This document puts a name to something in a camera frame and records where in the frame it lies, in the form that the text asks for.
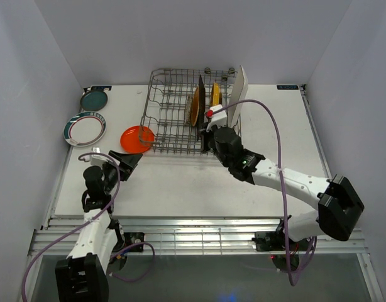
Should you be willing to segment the yellow polka dot plate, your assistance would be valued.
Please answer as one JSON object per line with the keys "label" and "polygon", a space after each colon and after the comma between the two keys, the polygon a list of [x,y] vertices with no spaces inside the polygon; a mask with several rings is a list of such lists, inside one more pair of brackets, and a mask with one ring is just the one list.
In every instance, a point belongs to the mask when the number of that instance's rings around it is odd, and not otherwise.
{"label": "yellow polka dot plate", "polygon": [[223,97],[220,85],[217,82],[212,84],[211,95],[210,95],[210,107],[222,104]]}

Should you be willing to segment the white plate striped rim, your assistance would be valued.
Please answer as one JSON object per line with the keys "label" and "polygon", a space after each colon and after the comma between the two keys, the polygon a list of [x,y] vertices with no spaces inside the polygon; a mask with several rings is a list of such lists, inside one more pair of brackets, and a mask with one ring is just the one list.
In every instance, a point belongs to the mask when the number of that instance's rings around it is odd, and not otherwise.
{"label": "white plate striped rim", "polygon": [[73,116],[63,129],[65,141],[73,147],[86,147],[98,142],[106,132],[106,120],[94,111]]}

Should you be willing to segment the speckled beige oval plate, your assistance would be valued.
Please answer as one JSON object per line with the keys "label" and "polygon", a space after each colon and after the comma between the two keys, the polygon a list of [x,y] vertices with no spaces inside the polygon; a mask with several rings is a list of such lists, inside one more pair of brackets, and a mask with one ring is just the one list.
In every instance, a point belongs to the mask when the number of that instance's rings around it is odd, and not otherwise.
{"label": "speckled beige oval plate", "polygon": [[185,110],[184,110],[184,125],[189,126],[190,125],[190,117],[191,117],[191,110],[192,110],[192,100],[193,96],[188,95],[186,99],[185,104]]}

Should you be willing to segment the woven bamboo round plate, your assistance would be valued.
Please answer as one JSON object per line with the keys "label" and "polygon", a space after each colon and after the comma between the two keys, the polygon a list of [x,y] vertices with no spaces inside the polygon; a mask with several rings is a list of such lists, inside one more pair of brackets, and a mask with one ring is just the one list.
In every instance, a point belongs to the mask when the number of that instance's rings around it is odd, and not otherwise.
{"label": "woven bamboo round plate", "polygon": [[190,124],[195,126],[199,116],[199,86],[196,87],[190,107]]}

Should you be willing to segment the white rectangular plate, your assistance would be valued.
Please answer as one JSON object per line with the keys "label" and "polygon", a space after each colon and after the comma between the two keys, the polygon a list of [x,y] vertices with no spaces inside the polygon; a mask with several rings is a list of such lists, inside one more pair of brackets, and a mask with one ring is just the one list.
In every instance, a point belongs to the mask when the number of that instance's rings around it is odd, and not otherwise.
{"label": "white rectangular plate", "polygon": [[248,79],[246,72],[241,65],[236,76],[234,86],[231,92],[231,97],[229,100],[229,108],[227,109],[228,116],[228,126],[231,128],[235,126],[240,115],[242,104],[238,104],[238,101],[244,100],[246,98],[248,90]]}

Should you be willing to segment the green square glazed plate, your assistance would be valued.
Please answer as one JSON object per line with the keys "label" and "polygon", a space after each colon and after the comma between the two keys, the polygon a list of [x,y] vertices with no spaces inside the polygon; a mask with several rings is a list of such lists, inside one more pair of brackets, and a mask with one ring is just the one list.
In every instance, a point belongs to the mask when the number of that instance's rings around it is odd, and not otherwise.
{"label": "green square glazed plate", "polygon": [[206,89],[204,87],[204,82],[202,76],[199,76],[199,87],[198,87],[198,112],[196,119],[196,132],[197,140],[200,140],[200,129],[204,123],[204,112],[206,108]]}

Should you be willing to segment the dark teal round plate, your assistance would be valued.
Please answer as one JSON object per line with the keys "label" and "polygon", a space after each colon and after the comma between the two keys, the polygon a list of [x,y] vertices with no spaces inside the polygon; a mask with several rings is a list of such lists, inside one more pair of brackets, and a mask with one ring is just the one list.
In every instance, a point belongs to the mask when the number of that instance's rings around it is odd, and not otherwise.
{"label": "dark teal round plate", "polygon": [[104,91],[93,90],[86,92],[80,99],[80,106],[85,111],[99,111],[108,103],[108,96]]}

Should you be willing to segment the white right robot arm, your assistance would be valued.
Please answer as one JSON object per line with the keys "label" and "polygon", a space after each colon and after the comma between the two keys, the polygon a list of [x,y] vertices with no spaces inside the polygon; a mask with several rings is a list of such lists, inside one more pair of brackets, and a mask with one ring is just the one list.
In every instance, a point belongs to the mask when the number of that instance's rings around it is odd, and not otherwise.
{"label": "white right robot arm", "polygon": [[202,151],[212,152],[235,179],[278,190],[312,208],[282,221],[275,235],[281,249],[290,250],[305,238],[323,234],[342,242],[350,238],[365,206],[347,177],[281,171],[270,159],[244,148],[240,136],[227,126],[204,123],[199,134]]}

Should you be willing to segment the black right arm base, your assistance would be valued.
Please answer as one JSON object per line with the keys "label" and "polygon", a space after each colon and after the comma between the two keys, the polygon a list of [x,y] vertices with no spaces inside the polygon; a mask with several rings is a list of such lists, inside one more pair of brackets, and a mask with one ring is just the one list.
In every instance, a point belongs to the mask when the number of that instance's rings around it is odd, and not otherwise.
{"label": "black right arm base", "polygon": [[[283,232],[255,232],[251,241],[255,243],[258,252],[284,251],[285,235]],[[312,245],[308,238],[294,242],[289,239],[290,252],[306,251]]]}

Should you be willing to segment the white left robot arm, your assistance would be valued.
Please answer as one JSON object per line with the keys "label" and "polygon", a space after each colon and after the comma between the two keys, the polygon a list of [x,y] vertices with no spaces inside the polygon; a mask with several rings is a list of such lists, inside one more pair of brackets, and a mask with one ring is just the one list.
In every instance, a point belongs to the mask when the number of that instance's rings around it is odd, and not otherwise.
{"label": "white left robot arm", "polygon": [[113,218],[114,197],[120,183],[128,180],[142,156],[110,151],[107,157],[100,153],[80,157],[91,164],[83,172],[85,226],[67,258],[56,264],[60,301],[108,301],[106,269],[111,254],[125,246],[123,229]]}

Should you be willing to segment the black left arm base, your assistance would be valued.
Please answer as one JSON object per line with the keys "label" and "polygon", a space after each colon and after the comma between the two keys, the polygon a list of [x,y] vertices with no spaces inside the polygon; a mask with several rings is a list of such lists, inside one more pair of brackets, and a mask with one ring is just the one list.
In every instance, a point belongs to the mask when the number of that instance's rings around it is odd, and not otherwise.
{"label": "black left arm base", "polygon": [[[125,232],[124,233],[124,245],[123,248],[128,247],[133,244],[137,244],[145,241],[145,234],[143,232]],[[143,246],[139,245],[133,247],[130,252],[142,252]]]}

